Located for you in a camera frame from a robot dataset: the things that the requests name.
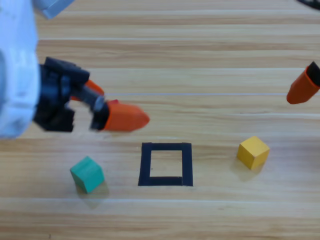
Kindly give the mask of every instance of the teal cube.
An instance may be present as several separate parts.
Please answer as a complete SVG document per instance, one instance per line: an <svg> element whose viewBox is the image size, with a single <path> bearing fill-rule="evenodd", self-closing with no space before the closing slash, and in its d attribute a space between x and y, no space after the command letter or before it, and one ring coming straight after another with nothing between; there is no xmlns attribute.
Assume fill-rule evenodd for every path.
<svg viewBox="0 0 320 240"><path fill-rule="evenodd" d="M105 180L102 168L88 156L73 166L70 172L75 184L86 194L91 193Z"/></svg>

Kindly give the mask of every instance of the black tape square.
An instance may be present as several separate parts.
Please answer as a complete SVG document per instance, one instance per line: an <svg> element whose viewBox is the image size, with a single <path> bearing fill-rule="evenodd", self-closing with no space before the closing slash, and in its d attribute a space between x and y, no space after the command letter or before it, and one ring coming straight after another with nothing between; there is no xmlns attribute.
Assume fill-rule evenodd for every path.
<svg viewBox="0 0 320 240"><path fill-rule="evenodd" d="M182 176L150 176L152 151L182 151ZM193 186L191 143L143 142L139 186Z"/></svg>

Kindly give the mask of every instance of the wooden block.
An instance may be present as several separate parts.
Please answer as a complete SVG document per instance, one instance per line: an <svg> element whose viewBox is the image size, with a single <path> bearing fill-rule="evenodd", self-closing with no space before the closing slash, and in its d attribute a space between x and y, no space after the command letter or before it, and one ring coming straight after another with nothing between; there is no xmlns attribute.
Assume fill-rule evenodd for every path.
<svg viewBox="0 0 320 240"><path fill-rule="evenodd" d="M102 168L90 157L85 157L70 169L74 182L86 193L91 193L104 180Z"/></svg>
<svg viewBox="0 0 320 240"><path fill-rule="evenodd" d="M266 162L269 152L270 148L257 136L253 136L240 143L237 157L253 170Z"/></svg>

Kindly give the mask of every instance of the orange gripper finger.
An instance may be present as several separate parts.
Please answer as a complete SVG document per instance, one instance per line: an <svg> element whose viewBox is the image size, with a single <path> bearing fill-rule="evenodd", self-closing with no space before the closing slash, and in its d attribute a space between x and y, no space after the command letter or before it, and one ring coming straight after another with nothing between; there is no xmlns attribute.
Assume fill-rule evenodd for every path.
<svg viewBox="0 0 320 240"><path fill-rule="evenodd" d="M303 73L292 83L290 90L286 96L286 100L290 104L301 104L307 102L315 95L320 87L317 86L307 75L308 66Z"/></svg>
<svg viewBox="0 0 320 240"><path fill-rule="evenodd" d="M138 106L123 103L108 104L109 118L103 130L132 132L146 126L150 118Z"/></svg>
<svg viewBox="0 0 320 240"><path fill-rule="evenodd" d="M97 84L95 84L93 81L88 80L85 85L86 85L88 88L96 91L98 94L100 94L100 95L105 95L104 90L103 90L100 86L98 86ZM74 96L71 97L71 100L79 101L79 99L76 98L76 97L74 97Z"/></svg>

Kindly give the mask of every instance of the wooden surface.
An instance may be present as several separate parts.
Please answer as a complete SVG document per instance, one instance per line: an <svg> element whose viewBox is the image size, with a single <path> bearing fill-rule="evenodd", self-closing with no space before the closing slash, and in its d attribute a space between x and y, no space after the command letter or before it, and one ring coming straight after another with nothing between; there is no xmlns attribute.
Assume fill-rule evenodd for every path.
<svg viewBox="0 0 320 240"><path fill-rule="evenodd" d="M289 105L290 84L320 57L320 12L294 0L77 0L37 17L46 56L91 71L141 106L142 130L73 133L32 125L0 143L1 240L319 240L320 96ZM236 159L258 136L260 171ZM190 142L194 187L138 187L142 142ZM69 169L85 156L106 183L84 195ZM152 176L181 175L152 155Z"/></svg>

